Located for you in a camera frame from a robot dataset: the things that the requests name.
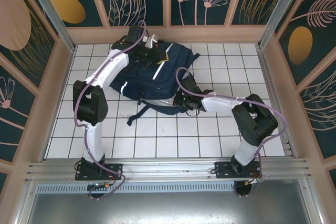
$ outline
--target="grid tile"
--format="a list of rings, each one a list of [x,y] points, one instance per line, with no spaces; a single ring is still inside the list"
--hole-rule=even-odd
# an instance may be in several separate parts
[[[270,105],[269,95],[253,44],[184,43],[201,56],[190,67],[201,90],[247,97],[260,95]],[[92,75],[108,55],[110,45],[79,45],[55,119],[46,158],[80,158],[83,131],[75,127],[72,111],[72,87],[76,80]],[[145,157],[231,157],[241,139],[231,112],[189,111],[166,115],[149,109],[131,126],[130,116],[144,104],[119,95],[113,89],[104,91],[109,112],[102,123],[102,145],[106,158]],[[280,138],[261,149],[262,156],[284,155]]]

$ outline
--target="purple cable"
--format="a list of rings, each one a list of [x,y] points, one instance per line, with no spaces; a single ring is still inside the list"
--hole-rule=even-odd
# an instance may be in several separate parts
[[[88,137],[88,136],[87,136],[87,134],[88,134],[88,128],[87,128],[87,126],[86,126],[85,124],[79,124],[79,123],[77,122],[77,112],[78,112],[78,108],[79,108],[79,103],[80,103],[82,97],[84,96],[86,90],[93,84],[93,82],[96,80],[96,78],[99,76],[99,74],[104,70],[104,68],[105,68],[111,61],[113,61],[113,59],[114,59],[115,57],[117,57],[118,55],[123,54],[123,53],[125,53],[125,52],[131,50],[131,49],[134,48],[138,43],[140,43],[140,42],[142,41],[142,38],[145,36],[147,29],[146,29],[146,23],[145,23],[145,21],[143,21],[143,20],[140,21],[140,22],[139,22],[139,25],[141,25],[141,24],[143,24],[143,32],[142,32],[142,35],[140,36],[140,38],[139,38],[139,39],[138,39],[132,46],[130,46],[130,47],[128,47],[128,48],[126,48],[126,49],[124,49],[124,50],[122,50],[122,51],[116,53],[115,55],[113,55],[113,56],[111,57],[111,59],[110,59],[109,61],[105,62],[105,64],[98,70],[98,72],[97,72],[97,74],[94,76],[94,78],[92,78],[92,80],[89,81],[89,83],[88,83],[88,84],[83,88],[83,90],[80,92],[79,97],[78,97],[78,100],[77,100],[77,102],[76,102],[75,111],[74,111],[75,116],[73,117],[73,119],[74,119],[74,121],[75,121],[75,125],[76,125],[77,127],[85,127],[85,132],[84,132],[84,145],[85,145],[85,148],[86,148],[86,150],[87,150],[89,156],[91,157],[92,161],[93,161],[96,165],[98,165],[100,168],[106,170],[107,172],[112,173],[112,174],[115,174],[115,175],[117,175],[117,176],[121,176],[121,177],[123,178],[122,182],[121,182],[115,189],[113,189],[112,191],[110,191],[108,194],[104,194],[104,195],[101,196],[100,198],[97,198],[97,200],[99,200],[99,199],[104,199],[104,198],[110,196],[111,194],[113,194],[113,193],[114,193],[116,190],[118,190],[119,187],[125,182],[126,177],[125,177],[125,175],[123,175],[122,173],[117,173],[117,172],[112,171],[112,170],[110,170],[110,169],[104,167],[103,165],[99,164],[98,161],[95,160],[95,158],[94,158],[93,155],[91,154],[90,149],[89,149],[89,146],[88,146],[88,139],[87,139],[87,137]],[[90,196],[91,199],[93,199],[93,197],[92,197],[92,195],[91,195],[91,192],[92,192],[92,190],[89,191],[89,196]]]
[[[285,124],[285,127],[283,127],[283,129],[276,135],[274,136],[271,136],[265,140],[263,140],[261,142],[261,144],[259,145],[259,147],[256,149],[256,152],[254,153],[254,157],[257,157],[258,153],[260,152],[260,149],[264,146],[264,144],[266,144],[268,141],[278,137],[278,136],[282,136],[288,126],[288,123],[287,123],[287,120],[285,119],[285,117],[277,110],[273,109],[272,107],[266,105],[266,104],[263,104],[261,102],[256,102],[256,101],[250,101],[250,100],[247,100],[247,99],[244,99],[244,98],[239,98],[239,97],[230,97],[228,95],[223,95],[223,94],[197,94],[197,93],[193,93],[193,92],[190,92],[188,89],[184,88],[181,83],[180,83],[180,80],[178,79],[178,75],[179,75],[179,72],[181,70],[185,70],[188,74],[189,74],[189,70],[187,68],[184,68],[184,67],[180,67],[177,69],[176,71],[176,81],[177,81],[177,84],[179,84],[180,88],[185,91],[186,93],[189,93],[189,94],[192,94],[192,95],[195,95],[197,97],[204,97],[204,98],[211,98],[211,97],[222,97],[222,98],[225,98],[225,99],[229,99],[229,100],[235,100],[235,101],[240,101],[240,102],[247,102],[247,103],[252,103],[252,104],[255,104],[255,105],[259,105],[259,106],[262,106],[264,108],[267,108],[271,111],[273,111],[274,113],[276,113],[279,117],[281,117],[281,119],[283,120],[284,124]]]

